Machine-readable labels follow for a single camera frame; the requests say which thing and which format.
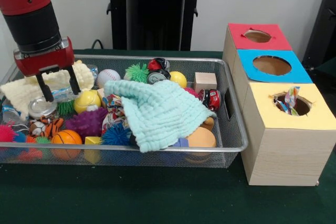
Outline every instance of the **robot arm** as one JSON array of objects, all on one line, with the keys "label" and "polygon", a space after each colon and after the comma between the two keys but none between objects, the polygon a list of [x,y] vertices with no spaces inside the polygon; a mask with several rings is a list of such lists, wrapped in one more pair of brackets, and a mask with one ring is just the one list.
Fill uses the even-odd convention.
[{"label": "robot arm", "polygon": [[72,68],[74,53],[69,38],[61,38],[50,0],[0,0],[0,9],[18,49],[14,60],[25,76],[36,75],[43,95],[53,101],[50,88],[42,73],[65,69],[70,74],[74,94],[80,92]]}]

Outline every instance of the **yellow ball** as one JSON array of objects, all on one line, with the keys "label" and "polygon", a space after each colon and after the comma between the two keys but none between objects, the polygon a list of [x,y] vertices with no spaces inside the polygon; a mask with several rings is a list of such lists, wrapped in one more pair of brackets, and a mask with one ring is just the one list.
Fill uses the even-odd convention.
[{"label": "yellow ball", "polygon": [[170,76],[170,80],[178,83],[181,88],[184,89],[187,87],[187,78],[181,72],[170,72]]},{"label": "yellow ball", "polygon": [[84,91],[77,99],[75,99],[73,105],[78,114],[86,110],[95,110],[100,106],[101,101],[96,90]]}]

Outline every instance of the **stacked wooden boxes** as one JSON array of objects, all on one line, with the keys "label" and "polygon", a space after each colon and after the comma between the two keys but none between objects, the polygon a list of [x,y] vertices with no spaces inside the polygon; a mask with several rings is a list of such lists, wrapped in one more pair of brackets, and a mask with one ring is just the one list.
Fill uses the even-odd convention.
[{"label": "stacked wooden boxes", "polygon": [[[249,145],[242,152],[250,185],[314,186],[336,143],[336,119],[277,25],[229,24],[228,63]],[[299,86],[296,110],[278,109]]]}]

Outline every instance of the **white wall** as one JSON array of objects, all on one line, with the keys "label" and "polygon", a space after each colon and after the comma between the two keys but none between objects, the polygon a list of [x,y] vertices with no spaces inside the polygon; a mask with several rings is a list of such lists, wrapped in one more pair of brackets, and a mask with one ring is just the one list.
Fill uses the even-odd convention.
[{"label": "white wall", "polygon": [[[112,47],[109,0],[52,0],[62,36],[76,49],[89,48],[99,38]],[[234,23],[278,23],[299,58],[303,57],[321,0],[198,0],[192,50],[223,50],[225,27]],[[13,39],[0,19],[0,77],[10,66]]]}]

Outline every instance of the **metal basket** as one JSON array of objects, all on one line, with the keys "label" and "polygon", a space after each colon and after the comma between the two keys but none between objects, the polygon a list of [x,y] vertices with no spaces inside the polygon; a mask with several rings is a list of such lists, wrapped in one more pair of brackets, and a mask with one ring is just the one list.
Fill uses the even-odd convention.
[{"label": "metal basket", "polygon": [[[76,55],[76,59],[86,64],[94,64],[99,70],[114,69],[123,75],[125,69],[132,64],[148,63],[152,58]],[[213,129],[217,140],[215,148],[168,147],[143,154],[133,146],[0,142],[0,163],[228,168],[238,152],[243,151],[248,143],[228,65],[218,59],[167,59],[171,70],[185,74],[189,86],[193,84],[195,72],[216,74],[222,105],[217,112]],[[3,83],[22,77],[17,67],[12,66]],[[36,153],[41,152],[43,156],[36,157]]]}]

